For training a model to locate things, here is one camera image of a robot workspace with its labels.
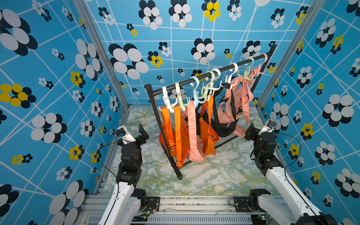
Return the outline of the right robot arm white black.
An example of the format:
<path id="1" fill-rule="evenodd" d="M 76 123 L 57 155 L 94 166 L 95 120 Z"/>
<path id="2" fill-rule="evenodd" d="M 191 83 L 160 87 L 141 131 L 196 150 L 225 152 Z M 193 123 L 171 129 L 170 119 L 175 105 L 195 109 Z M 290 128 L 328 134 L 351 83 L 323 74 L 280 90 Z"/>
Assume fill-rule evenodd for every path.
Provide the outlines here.
<path id="1" fill-rule="evenodd" d="M 250 191 L 248 204 L 251 210 L 264 210 L 280 225 L 335 225 L 335 218 L 316 207 L 287 174 L 286 169 L 274 155 L 277 145 L 274 122 L 262 129 L 250 126 L 245 138 L 254 142 L 254 161 L 262 174 L 278 190 L 287 206 L 280 204 L 263 188 Z"/>

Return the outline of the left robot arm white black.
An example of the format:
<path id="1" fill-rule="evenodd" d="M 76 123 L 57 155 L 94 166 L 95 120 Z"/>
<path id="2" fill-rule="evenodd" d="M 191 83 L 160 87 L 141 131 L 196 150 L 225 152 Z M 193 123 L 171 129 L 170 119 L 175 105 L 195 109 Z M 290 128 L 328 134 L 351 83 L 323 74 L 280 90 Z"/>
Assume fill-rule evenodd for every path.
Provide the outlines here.
<path id="1" fill-rule="evenodd" d="M 121 162 L 115 175 L 116 184 L 99 221 L 100 225 L 129 225 L 137 212 L 146 205 L 146 191 L 136 186 L 142 173 L 141 145 L 146 143 L 149 135 L 142 125 L 139 125 L 139 133 L 139 136 L 133 137 L 125 126 L 116 130 L 119 137 L 117 145 L 121 146 Z"/>

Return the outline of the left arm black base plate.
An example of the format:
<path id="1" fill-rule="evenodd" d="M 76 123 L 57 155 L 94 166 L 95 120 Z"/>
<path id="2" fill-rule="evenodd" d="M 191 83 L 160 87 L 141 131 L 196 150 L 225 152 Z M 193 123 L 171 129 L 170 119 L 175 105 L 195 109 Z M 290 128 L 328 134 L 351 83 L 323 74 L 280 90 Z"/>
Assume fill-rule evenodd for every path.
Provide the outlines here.
<path id="1" fill-rule="evenodd" d="M 150 211 L 158 212 L 160 207 L 160 197 L 150 196 L 146 198 L 145 206 L 141 207 L 139 212 L 145 213 Z"/>

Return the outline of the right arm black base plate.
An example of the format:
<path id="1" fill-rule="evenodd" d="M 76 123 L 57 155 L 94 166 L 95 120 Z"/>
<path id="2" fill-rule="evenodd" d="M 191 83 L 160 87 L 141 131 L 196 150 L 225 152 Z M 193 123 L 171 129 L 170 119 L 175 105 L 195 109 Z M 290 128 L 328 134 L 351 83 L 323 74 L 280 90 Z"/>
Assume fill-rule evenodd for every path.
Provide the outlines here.
<path id="1" fill-rule="evenodd" d="M 232 200 L 236 212 L 253 212 L 249 207 L 248 197 L 235 196 Z"/>

